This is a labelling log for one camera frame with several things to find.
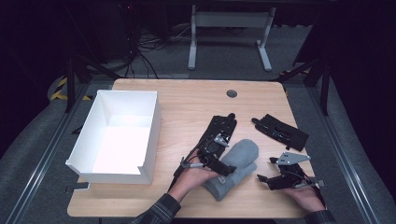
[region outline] white cardboard box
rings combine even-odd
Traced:
[[[66,165],[89,183],[151,184],[160,126],[156,91],[98,91]]]

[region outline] gray mitten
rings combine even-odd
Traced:
[[[202,186],[209,191],[216,201],[221,201],[225,195],[246,176],[256,170],[254,161],[259,157],[259,147],[251,140],[243,139],[221,160],[224,164],[236,166],[236,170],[227,176],[207,180]]]

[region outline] person's hand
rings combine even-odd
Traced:
[[[326,210],[312,187],[282,189],[281,191],[289,195],[297,204],[310,213]]]
[[[199,163],[196,156],[196,150],[191,154],[193,158],[191,163]],[[206,180],[219,176],[214,171],[209,171],[204,168],[186,168],[177,179],[175,185],[169,189],[168,194],[175,198],[179,203],[190,192],[190,190],[201,186]]]

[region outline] wooden table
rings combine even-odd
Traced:
[[[181,203],[177,217],[277,218],[302,217],[305,212],[287,195],[269,190],[256,174],[278,176],[269,162],[286,151],[276,140],[256,131],[252,118],[270,114],[296,127],[283,87],[275,82],[220,80],[118,79],[113,90],[157,91],[162,111],[161,134],[151,185],[91,184],[75,190],[68,206],[72,217],[136,217],[153,205],[169,188],[182,157],[192,150],[215,115],[235,113],[238,121],[230,141],[232,147],[251,139],[260,149],[258,168],[221,201],[199,187]],[[237,96],[227,96],[228,90]],[[314,176],[309,161],[300,163]]]

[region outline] metal bracket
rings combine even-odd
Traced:
[[[228,143],[224,140],[224,138],[221,136],[221,133],[216,135],[215,140],[216,143],[219,143],[220,145],[224,147],[229,147]]]
[[[279,159],[276,161],[278,165],[293,165],[301,161],[309,161],[311,160],[310,156],[283,152]]]

